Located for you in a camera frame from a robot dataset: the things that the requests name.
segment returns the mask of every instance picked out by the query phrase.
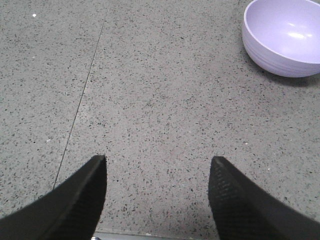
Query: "speckled gray floor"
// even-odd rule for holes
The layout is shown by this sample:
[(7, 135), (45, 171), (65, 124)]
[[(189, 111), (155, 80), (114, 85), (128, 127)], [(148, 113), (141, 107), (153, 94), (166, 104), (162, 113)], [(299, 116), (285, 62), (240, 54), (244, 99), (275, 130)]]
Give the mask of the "speckled gray floor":
[(218, 239), (207, 185), (221, 155), (320, 221), (320, 75), (249, 59), (249, 2), (2, 3), (0, 216), (106, 154), (98, 231)]

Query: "bowl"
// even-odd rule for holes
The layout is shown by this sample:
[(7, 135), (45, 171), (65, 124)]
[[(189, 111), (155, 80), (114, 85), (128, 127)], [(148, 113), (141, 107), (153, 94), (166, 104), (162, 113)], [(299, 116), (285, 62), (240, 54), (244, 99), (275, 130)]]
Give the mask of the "bowl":
[(254, 0), (245, 9), (244, 48), (266, 71), (290, 78), (320, 73), (320, 4)]

